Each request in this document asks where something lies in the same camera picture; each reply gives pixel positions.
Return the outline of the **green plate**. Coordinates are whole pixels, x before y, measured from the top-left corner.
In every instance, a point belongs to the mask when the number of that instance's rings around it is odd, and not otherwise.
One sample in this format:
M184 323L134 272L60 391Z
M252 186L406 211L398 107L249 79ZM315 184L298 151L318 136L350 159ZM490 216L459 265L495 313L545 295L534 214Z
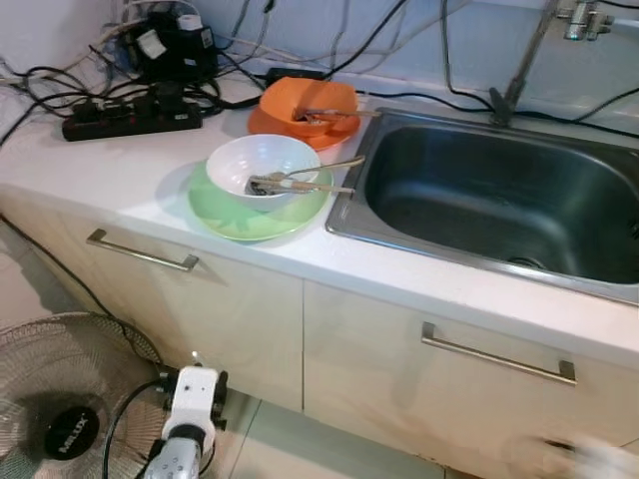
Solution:
M225 239L261 241L286 236L306 227L328 200L324 193L312 193L295 196L277 210L252 210L216 187L205 167L206 161L201 161L189 177L188 204L204 227Z

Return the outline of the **silver metal fork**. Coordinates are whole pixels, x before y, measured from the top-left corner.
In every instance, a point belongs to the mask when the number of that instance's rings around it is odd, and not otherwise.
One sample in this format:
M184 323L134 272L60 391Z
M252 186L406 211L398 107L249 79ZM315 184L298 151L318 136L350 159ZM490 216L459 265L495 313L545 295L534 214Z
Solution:
M333 195L354 193L354 189L351 188L302 182L283 174L252 175L247 187L251 195L257 196L306 195L311 192L326 192Z

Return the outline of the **white bowl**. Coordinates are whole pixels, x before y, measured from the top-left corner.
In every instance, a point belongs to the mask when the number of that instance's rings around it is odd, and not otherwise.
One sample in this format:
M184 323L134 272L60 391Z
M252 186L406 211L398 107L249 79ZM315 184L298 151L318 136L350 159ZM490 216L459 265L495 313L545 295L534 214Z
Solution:
M253 207L273 209L287 204L289 195L253 195L250 177L299 172L320 165L314 148L282 134L250 134L214 150L205 162L207 177L216 187Z

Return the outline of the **stainless steel kitchen sink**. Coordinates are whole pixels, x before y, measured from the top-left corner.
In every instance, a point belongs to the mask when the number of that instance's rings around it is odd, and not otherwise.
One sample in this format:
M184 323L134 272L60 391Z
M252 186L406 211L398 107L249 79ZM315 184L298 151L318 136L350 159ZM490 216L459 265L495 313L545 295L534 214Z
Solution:
M639 301L639 152L383 108L330 233Z

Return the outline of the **cream cabinet door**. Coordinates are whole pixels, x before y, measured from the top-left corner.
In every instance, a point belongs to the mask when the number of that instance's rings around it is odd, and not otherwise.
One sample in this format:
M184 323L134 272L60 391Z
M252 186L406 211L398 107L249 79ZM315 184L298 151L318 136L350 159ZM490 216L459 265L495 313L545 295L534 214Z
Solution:
M230 387L293 411L305 406L305 284L300 278L142 236L102 221L58 212L0 193L0 214L39 241L91 288L111 313L136 324L165 363L187 364L198 352L226 370ZM192 272L163 267L86 243L106 241L200 264Z
M639 434L639 373L529 339L308 282L303 410L316 421L485 479L516 479L537 439L626 444ZM576 386L420 342L438 337L552 371Z

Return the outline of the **black power strip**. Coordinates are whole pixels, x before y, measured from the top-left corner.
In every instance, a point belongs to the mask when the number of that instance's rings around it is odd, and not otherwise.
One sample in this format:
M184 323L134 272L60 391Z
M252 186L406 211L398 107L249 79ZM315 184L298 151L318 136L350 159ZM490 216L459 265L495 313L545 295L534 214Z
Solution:
M138 134L196 131L204 127L201 109L183 100L145 95L124 102L82 102L61 123L65 141L110 140Z

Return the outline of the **orange plastic plate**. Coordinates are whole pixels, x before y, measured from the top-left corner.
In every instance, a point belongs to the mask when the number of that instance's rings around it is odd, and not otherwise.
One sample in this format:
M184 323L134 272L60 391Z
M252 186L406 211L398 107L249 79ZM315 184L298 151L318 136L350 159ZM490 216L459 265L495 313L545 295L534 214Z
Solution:
M302 136L302 134L289 132L284 122L279 122L279 120L275 120L264 113L260 108L255 108L250 113L247 129L251 134L282 134L282 136L306 143L306 145L315 148L317 152L322 152L328 150L328 148L341 145L348 138L355 136L361 123L363 123L363 119L360 116L346 116L345 119L336 124L333 131L328 131L318 136L306 137Z

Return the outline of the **orange plastic bowl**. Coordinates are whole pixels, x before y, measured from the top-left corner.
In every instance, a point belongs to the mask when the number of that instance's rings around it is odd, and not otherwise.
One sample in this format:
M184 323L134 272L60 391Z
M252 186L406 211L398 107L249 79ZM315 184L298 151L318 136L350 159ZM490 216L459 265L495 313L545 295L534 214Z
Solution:
M302 110L337 110L352 113L359 110L357 92L350 84L284 77L271 84L260 100L260 109L292 134L316 137L322 134L355 132L361 119L357 116L319 115L305 119Z

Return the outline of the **metal utensil in orange bowl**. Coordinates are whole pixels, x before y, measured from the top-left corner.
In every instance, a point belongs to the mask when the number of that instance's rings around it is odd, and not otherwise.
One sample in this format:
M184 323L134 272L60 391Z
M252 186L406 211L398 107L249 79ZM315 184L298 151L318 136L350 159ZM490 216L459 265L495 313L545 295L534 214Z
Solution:
M336 122L337 118L350 118L350 116L377 118L379 115L379 111L372 110L299 109L294 115L294 119L308 125L320 125L324 122Z

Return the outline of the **black box with white label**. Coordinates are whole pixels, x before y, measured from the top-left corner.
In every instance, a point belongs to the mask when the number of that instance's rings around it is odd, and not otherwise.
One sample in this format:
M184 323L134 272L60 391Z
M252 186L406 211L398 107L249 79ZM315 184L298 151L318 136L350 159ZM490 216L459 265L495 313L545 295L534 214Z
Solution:
M218 73L218 49L201 15L150 12L120 37L145 83L206 81Z

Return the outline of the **small flat black power brick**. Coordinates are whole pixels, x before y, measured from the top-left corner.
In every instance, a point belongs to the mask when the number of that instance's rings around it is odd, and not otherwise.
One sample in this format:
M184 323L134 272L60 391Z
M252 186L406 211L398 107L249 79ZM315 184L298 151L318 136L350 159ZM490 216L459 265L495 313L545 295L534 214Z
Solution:
M322 70L293 69L293 68L270 68L262 77L268 84L274 84L283 78L311 79L311 81L323 81L325 72Z

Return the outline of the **grey metal sink faucet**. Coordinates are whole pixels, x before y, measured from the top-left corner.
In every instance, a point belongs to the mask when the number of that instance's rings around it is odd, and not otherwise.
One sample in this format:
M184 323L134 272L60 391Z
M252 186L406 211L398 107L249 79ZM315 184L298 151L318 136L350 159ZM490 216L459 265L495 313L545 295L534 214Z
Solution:
M635 86L638 35L598 38L613 27L603 0L537 0L537 27L520 56L514 77L503 91L491 90L491 124L507 127L517 113L528 83L535 99L602 100L607 87Z

